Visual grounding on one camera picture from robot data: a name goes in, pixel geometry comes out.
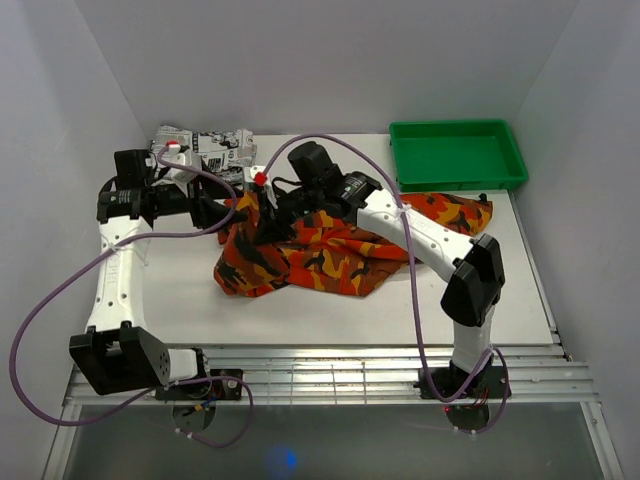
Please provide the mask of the orange camouflage trousers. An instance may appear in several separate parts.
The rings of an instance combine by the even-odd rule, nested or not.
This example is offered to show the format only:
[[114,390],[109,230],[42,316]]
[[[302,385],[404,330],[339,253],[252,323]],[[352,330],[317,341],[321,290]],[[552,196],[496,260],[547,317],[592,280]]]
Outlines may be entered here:
[[294,285],[365,297],[408,263],[404,249],[323,211],[297,221],[292,240],[256,246],[254,194],[244,195],[238,207],[248,219],[217,233],[222,252],[213,270],[229,296],[260,297]]

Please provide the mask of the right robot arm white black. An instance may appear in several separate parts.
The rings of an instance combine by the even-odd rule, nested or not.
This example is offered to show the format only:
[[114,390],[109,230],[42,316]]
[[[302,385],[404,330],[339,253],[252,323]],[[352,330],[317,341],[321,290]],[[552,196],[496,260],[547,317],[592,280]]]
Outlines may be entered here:
[[454,332],[448,367],[423,368],[417,386],[444,402],[476,396],[488,384],[491,323],[505,283],[499,242],[457,233],[403,203],[393,186],[342,172],[314,141],[294,148],[288,160],[297,175],[291,191],[277,188],[264,166],[244,170],[244,184],[259,203],[255,243],[287,241],[297,220],[323,211],[406,250],[410,263],[422,262],[445,283],[440,305]]

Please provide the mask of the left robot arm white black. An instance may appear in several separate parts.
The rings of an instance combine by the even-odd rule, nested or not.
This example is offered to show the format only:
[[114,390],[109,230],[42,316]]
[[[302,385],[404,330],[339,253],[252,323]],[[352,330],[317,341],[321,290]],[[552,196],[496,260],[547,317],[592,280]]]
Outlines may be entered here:
[[144,317],[146,257],[158,218],[189,214],[198,234],[246,218],[224,203],[238,203],[241,191],[202,162],[191,162],[187,151],[176,142],[158,154],[117,151],[116,174],[98,195],[96,299],[84,333],[71,337],[69,353],[99,395],[177,383],[188,398],[197,400],[211,390],[202,351],[168,348],[149,332]]

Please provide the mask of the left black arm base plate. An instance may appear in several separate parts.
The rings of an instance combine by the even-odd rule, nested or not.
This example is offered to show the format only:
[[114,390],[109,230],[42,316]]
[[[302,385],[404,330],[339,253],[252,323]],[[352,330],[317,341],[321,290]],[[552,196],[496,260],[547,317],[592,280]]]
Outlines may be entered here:
[[211,369],[210,377],[224,376],[230,379],[214,380],[202,384],[171,386],[156,390],[155,398],[160,401],[239,400],[243,387],[239,379],[244,378],[242,369]]

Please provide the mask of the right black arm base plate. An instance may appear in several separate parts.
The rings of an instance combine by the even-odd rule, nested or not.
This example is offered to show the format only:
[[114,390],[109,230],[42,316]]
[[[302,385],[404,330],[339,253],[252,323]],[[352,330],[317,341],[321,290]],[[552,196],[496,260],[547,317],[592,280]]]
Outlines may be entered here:
[[[468,377],[466,372],[453,365],[431,368],[430,373],[434,386],[443,397],[452,397]],[[419,370],[414,387],[420,391],[423,399],[435,399],[423,369]],[[505,369],[501,366],[488,366],[472,379],[459,399],[500,399],[504,394],[511,396],[511,390],[506,385]]]

